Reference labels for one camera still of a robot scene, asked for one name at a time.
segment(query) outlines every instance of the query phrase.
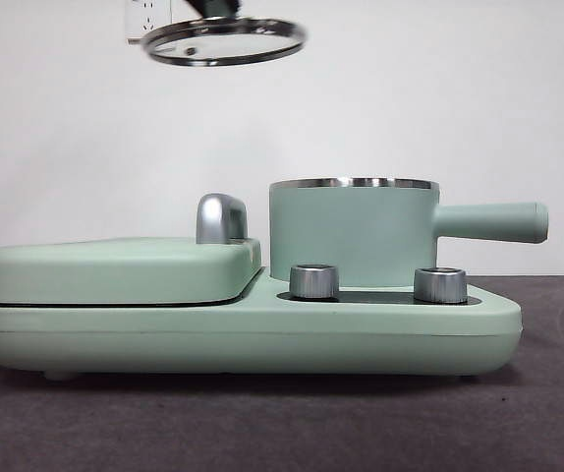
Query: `lid handle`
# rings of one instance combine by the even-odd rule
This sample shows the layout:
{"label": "lid handle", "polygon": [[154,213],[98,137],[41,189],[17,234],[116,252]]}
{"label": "lid handle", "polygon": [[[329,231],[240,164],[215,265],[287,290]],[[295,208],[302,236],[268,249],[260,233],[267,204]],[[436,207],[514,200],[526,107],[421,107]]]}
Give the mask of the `lid handle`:
{"label": "lid handle", "polygon": [[229,195],[207,194],[197,208],[197,244],[229,244],[247,239],[245,204]]}

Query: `glass lid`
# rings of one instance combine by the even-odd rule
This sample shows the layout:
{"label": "glass lid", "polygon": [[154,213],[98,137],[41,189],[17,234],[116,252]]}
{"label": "glass lid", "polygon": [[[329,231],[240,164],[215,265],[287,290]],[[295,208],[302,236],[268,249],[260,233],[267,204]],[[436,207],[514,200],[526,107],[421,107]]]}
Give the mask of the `glass lid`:
{"label": "glass lid", "polygon": [[169,25],[141,41],[154,60],[179,66],[270,61],[302,49],[304,29],[281,20],[219,17]]}

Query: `appliance foot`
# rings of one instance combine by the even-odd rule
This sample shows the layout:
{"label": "appliance foot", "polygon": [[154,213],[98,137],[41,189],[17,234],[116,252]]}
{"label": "appliance foot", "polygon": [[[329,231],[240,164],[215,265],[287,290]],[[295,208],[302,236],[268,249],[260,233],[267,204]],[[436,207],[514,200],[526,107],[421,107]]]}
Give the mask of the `appliance foot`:
{"label": "appliance foot", "polygon": [[50,381],[64,382],[71,381],[72,379],[80,376],[79,372],[65,372],[65,371],[44,371],[44,377]]}

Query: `stainless steel rim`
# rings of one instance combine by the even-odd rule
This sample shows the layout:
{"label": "stainless steel rim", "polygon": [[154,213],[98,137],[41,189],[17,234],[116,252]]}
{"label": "stainless steel rim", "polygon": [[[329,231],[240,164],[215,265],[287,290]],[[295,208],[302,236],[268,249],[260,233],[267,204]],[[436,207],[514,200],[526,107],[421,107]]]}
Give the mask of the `stainless steel rim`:
{"label": "stainless steel rim", "polygon": [[[192,59],[188,57],[168,57],[159,54],[158,48],[172,41],[193,37],[231,35],[231,34],[266,34],[289,37],[295,40],[291,46],[272,51],[245,56]],[[293,23],[273,19],[253,18],[203,18],[181,22],[149,32],[141,40],[144,51],[154,60],[177,66],[234,66],[271,61],[298,52],[304,46],[306,31]]]}
{"label": "stainless steel rim", "polygon": [[439,184],[436,182],[387,177],[327,177],[322,179],[285,180],[271,184],[270,189],[309,189],[317,187],[398,187],[403,189],[439,190]]}
{"label": "stainless steel rim", "polygon": [[420,272],[427,272],[427,273],[439,273],[439,274],[455,274],[463,272],[460,268],[452,268],[452,267],[431,267],[431,268],[419,268]]}

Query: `gray table surface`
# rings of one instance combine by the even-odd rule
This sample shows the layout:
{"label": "gray table surface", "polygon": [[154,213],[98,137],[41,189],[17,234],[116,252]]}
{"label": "gray table surface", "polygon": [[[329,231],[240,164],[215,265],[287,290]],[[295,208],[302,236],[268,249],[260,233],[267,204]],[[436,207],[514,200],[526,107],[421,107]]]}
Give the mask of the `gray table surface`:
{"label": "gray table surface", "polygon": [[523,307],[472,378],[0,368],[0,471],[564,470],[564,277],[473,277]]}

